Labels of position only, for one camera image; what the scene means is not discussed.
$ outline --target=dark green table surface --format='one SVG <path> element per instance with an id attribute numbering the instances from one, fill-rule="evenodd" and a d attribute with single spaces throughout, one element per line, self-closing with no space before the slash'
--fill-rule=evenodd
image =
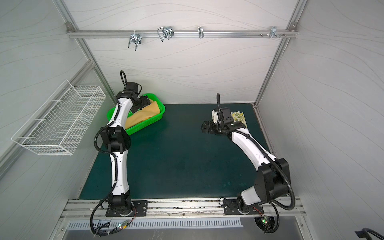
<path id="1" fill-rule="evenodd" d="M 268 149 L 251 104 L 222 104 L 244 112 L 252 136 Z M 256 170 L 224 136 L 203 134 L 215 104 L 166 104 L 163 118 L 131 135 L 127 177 L 131 198 L 231 197 L 249 188 Z M 80 199 L 102 199 L 112 183 L 111 160 L 100 153 Z"/>

